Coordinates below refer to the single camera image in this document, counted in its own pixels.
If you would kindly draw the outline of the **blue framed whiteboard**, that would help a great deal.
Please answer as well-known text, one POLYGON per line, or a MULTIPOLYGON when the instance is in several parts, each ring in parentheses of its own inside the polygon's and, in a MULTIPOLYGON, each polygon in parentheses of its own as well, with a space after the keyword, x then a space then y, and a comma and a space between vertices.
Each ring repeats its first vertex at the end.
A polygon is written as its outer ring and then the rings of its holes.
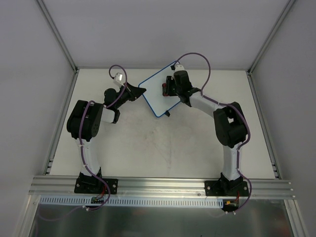
POLYGON ((146 89, 142 96, 157 118, 162 117, 165 115, 165 111, 170 111, 180 103, 180 98, 176 94, 168 97, 162 95, 162 84, 166 83, 167 76, 173 76, 174 72, 170 66, 174 64, 179 63, 170 63, 138 84, 138 87, 146 89))

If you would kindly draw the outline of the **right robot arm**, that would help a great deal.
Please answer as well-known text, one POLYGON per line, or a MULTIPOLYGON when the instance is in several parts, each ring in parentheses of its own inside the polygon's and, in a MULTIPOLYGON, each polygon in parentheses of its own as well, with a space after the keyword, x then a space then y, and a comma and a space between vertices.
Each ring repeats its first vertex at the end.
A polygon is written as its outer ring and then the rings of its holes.
POLYGON ((214 119, 215 133, 223 146, 224 163, 217 181, 205 181, 207 196, 246 197, 248 184, 240 173, 240 147, 249 135, 240 104, 224 104, 201 94, 201 89, 193 87, 188 72, 171 67, 173 75, 166 77, 162 84, 162 95, 178 96, 189 107, 198 109, 214 119))

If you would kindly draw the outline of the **red bone-shaped eraser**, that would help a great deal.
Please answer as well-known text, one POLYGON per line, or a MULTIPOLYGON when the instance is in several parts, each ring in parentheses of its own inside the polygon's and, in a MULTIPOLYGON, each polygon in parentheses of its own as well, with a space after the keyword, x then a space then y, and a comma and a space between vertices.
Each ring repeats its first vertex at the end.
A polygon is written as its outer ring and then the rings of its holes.
POLYGON ((167 93, 167 84, 166 83, 163 83, 162 84, 162 95, 164 97, 168 96, 168 93, 167 93))

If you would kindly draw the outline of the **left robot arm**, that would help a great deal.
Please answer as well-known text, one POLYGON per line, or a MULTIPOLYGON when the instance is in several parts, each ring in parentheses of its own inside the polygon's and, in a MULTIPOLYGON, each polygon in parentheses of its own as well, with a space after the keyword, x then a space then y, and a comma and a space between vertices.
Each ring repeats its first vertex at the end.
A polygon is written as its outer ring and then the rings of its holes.
POLYGON ((105 179, 94 147, 102 122, 117 123, 119 107, 127 101, 135 101, 146 92, 145 88, 121 86, 119 91, 109 88, 104 92, 104 103, 78 100, 67 121, 67 131, 75 139, 82 164, 76 179, 76 194, 116 194, 118 179, 105 179))

